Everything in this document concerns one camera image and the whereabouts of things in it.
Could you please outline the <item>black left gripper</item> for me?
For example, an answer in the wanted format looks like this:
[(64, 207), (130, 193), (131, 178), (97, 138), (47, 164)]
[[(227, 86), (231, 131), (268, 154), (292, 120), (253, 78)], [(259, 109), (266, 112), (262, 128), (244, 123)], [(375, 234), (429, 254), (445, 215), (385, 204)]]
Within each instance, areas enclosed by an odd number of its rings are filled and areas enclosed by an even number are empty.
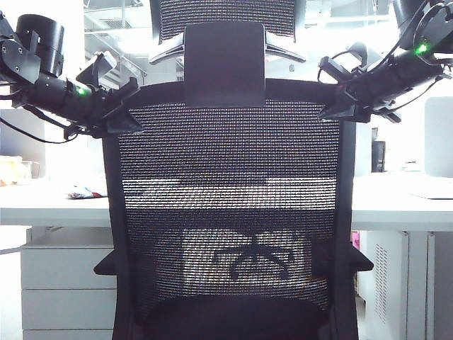
[(142, 125), (122, 104), (138, 91), (139, 84), (134, 77), (130, 77), (119, 89), (106, 89), (67, 79), (63, 117), (70, 125), (64, 128), (64, 138), (70, 139), (78, 134), (101, 138), (107, 134), (143, 131)]

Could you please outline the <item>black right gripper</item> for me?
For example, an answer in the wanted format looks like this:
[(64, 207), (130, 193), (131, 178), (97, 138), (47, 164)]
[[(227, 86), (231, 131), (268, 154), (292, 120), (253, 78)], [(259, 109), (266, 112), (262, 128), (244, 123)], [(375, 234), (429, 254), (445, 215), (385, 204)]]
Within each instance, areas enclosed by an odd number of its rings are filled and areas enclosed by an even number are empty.
[(401, 122), (401, 117), (390, 109), (396, 97), (403, 93), (399, 67), (395, 61), (385, 62), (348, 84), (338, 84), (334, 102), (326, 104), (318, 118), (368, 123), (371, 115), (380, 115), (391, 123)]

